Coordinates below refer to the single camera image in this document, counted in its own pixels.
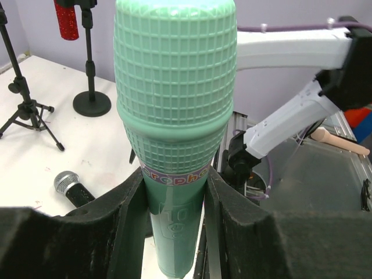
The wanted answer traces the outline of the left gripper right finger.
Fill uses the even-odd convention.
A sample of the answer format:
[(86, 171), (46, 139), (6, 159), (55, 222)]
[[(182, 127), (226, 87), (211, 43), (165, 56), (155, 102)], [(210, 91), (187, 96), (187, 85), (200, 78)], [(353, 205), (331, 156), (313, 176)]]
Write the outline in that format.
[(206, 182), (211, 278), (370, 278), (371, 214), (267, 212), (215, 170)]

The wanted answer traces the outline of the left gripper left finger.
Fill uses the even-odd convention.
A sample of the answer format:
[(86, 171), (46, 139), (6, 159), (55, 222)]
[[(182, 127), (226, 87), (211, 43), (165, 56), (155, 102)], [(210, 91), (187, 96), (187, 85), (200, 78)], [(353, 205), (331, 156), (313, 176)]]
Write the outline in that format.
[(1, 209), (2, 278), (140, 278), (148, 219), (142, 172), (65, 216)]

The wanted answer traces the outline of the black glitter microphone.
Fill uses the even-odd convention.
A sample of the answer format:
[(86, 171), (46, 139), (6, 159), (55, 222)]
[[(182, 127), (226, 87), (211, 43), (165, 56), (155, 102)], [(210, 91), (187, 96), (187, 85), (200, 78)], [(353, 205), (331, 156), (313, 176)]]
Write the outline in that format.
[(95, 200), (95, 197), (80, 182), (78, 174), (72, 171), (59, 173), (53, 186), (56, 192), (64, 195), (76, 208), (82, 207)]

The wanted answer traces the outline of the black round-base mic stand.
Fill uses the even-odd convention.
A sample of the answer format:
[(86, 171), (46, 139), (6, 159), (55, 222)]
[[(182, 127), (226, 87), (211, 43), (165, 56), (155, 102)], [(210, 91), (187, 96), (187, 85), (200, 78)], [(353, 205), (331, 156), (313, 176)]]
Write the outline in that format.
[(79, 6), (81, 22), (85, 29), (87, 61), (85, 73), (88, 79), (88, 90), (77, 94), (73, 99), (73, 109), (80, 115), (87, 117), (103, 116), (110, 111), (112, 105), (109, 97), (95, 90), (95, 63), (92, 58), (91, 29), (93, 18), (91, 9), (97, 6), (97, 1), (63, 1), (66, 6)]

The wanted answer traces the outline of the black tripod shock-mount stand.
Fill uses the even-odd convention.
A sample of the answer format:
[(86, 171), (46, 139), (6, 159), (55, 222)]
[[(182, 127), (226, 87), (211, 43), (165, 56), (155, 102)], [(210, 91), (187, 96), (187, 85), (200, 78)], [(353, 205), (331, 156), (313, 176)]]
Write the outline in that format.
[(39, 132), (47, 131), (51, 138), (55, 141), (57, 148), (63, 152), (65, 150), (64, 146), (58, 141), (58, 139), (47, 126), (46, 122), (42, 119), (43, 112), (45, 110), (53, 113), (55, 108), (53, 106), (43, 105), (38, 103), (35, 99), (31, 99), (27, 80), (25, 76), (22, 75), (15, 51), (6, 29), (7, 23), (8, 19), (6, 17), (5, 10), (1, 5), (1, 36), (15, 73), (15, 78), (8, 85), (8, 89), (14, 94), (20, 94), (23, 98), (23, 102), (17, 106), (15, 113), (1, 127), (1, 137), (12, 124), (16, 124), (29, 130)]

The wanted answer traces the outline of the teal plastic microphone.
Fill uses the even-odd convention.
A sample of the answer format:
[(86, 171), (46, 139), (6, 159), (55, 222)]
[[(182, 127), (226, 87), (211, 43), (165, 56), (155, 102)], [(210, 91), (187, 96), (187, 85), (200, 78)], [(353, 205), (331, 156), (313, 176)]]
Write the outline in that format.
[(233, 1), (117, 1), (117, 111), (141, 165), (161, 272), (183, 278), (233, 112)]

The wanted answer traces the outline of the red glitter microphone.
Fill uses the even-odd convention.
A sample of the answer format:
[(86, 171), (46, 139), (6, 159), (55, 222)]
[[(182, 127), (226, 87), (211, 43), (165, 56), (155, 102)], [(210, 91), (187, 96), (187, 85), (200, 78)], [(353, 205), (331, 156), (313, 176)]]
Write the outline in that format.
[(66, 6), (63, 1), (54, 1), (60, 36), (66, 41), (79, 38), (74, 5)]

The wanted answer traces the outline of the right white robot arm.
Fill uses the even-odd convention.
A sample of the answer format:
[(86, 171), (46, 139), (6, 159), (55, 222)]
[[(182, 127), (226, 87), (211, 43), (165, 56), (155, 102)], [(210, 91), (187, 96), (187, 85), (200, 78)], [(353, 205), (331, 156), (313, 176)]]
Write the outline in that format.
[[(336, 15), (238, 16), (240, 26), (294, 26), (325, 23)], [(234, 90), (234, 112), (257, 123), (285, 104), (313, 78), (315, 68), (264, 68), (237, 72)]]

